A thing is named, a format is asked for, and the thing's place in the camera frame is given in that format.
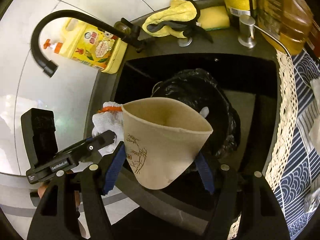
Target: white wall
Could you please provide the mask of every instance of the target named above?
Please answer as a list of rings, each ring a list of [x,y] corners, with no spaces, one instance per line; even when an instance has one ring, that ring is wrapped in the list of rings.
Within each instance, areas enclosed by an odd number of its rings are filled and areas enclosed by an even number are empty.
[[[169,3],[170,0],[14,0],[0,21],[0,172],[25,175],[30,167],[20,118],[32,107],[54,111],[59,149],[83,138],[97,70],[46,51],[59,68],[52,78],[44,75],[29,53],[36,24],[53,11],[73,9],[113,25],[121,17],[131,21]],[[59,36],[62,22],[49,24],[40,44]]]

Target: sink countertop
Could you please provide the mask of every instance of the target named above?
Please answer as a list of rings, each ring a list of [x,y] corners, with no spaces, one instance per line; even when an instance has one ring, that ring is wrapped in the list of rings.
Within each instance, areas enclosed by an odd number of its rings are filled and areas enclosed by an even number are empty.
[[[223,0],[200,0],[197,1],[200,8],[207,8],[210,6],[223,5]],[[134,21],[133,24],[142,25],[145,19],[149,15],[140,17]],[[135,48],[128,46],[119,71],[115,74],[107,74],[99,72],[93,87],[86,126],[84,130],[84,137],[91,136],[93,129],[92,116],[102,107],[104,102],[113,101],[121,76],[124,63],[131,59],[137,59],[142,57],[178,54],[178,53],[225,53],[225,54],[239,54],[245,56],[252,56],[271,60],[276,63],[276,67],[279,68],[279,64],[276,58],[276,50],[271,46],[260,34],[256,32],[257,45],[253,49],[244,47],[238,42],[238,30],[233,27],[227,29],[220,29],[208,32],[213,39],[213,44],[205,40],[203,37],[197,35],[193,37],[192,43],[187,47],[179,47],[177,38],[173,36],[155,37],[150,39],[150,43],[147,48],[141,53],[137,53]],[[148,36],[143,30],[140,34],[140,39],[146,39]],[[263,169],[265,174],[269,161],[271,160],[271,153],[274,143],[276,141],[277,127],[280,119],[279,109],[281,103],[280,94],[280,78],[277,76],[277,113],[276,122],[273,132],[273,138],[269,149],[268,158]],[[92,157],[94,162],[98,162],[100,157],[98,155]],[[156,215],[162,219],[180,225],[183,228],[192,230],[198,234],[201,234],[207,221],[210,218],[210,213],[200,210],[191,205],[187,205],[161,191],[152,191],[143,188],[135,179],[134,175],[126,169],[122,169],[119,174],[116,186],[127,194],[133,201],[142,205],[148,212]]]

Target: faucet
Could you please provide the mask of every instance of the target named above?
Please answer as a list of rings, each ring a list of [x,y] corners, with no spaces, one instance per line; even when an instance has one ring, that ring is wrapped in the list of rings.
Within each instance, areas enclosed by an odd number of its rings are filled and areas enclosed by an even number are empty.
[[[63,18],[63,17],[71,17],[78,19],[80,21],[89,23],[93,26],[96,26],[98,28],[101,28],[117,37],[119,37],[122,41],[132,45],[136,48],[137,52],[141,52],[146,45],[145,41],[139,41],[138,37],[140,34],[141,27],[133,25],[126,19],[122,18],[121,22],[128,26],[130,28],[130,34],[123,33],[114,27],[96,19],[93,18],[87,14],[74,11],[74,10],[61,10],[53,12],[46,17],[44,17],[36,26],[36,28],[33,30],[32,36],[31,36],[31,53],[36,61],[36,63],[43,69],[43,72],[47,74],[49,77],[52,77],[53,74],[56,72],[58,65],[55,64],[53,61],[48,60],[42,53],[40,47],[39,47],[39,36],[42,31],[42,29],[51,21]]]
[[[263,34],[271,38],[273,41],[278,43],[286,52],[286,54],[291,57],[288,49],[280,42],[278,41],[275,37],[267,33],[265,30],[259,28],[257,25],[255,25],[256,21],[253,17],[250,15],[241,15],[239,17],[239,26],[240,26],[240,34],[238,36],[238,41],[248,47],[249,49],[252,49],[256,44],[256,40],[254,39],[254,31],[255,29],[258,29],[261,31]]]

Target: black garbage bag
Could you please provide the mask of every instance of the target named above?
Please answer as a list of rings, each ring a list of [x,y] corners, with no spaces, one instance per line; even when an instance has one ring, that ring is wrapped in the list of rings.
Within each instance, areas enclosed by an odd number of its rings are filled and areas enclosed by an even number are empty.
[[[239,115],[207,71],[200,68],[180,71],[172,78],[156,84],[152,97],[176,99],[198,113],[205,106],[209,108],[206,120],[211,124],[213,133],[203,151],[210,151],[221,158],[238,148],[241,133]]]

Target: sink basin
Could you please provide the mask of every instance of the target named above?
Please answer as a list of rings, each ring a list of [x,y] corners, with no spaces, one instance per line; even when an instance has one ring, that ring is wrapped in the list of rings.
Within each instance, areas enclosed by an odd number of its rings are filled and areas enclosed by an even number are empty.
[[[262,171],[277,112],[277,69],[273,61],[220,53],[172,54],[128,60],[124,63],[114,101],[124,104],[150,97],[156,83],[178,71],[195,68],[211,73],[240,116],[242,136],[238,151],[220,161],[247,174]],[[124,169],[134,180],[127,162]],[[125,187],[118,187],[126,193]],[[179,203],[205,211],[197,215],[202,219],[206,219],[213,208],[212,196],[203,188],[197,171],[182,174],[161,192]]]

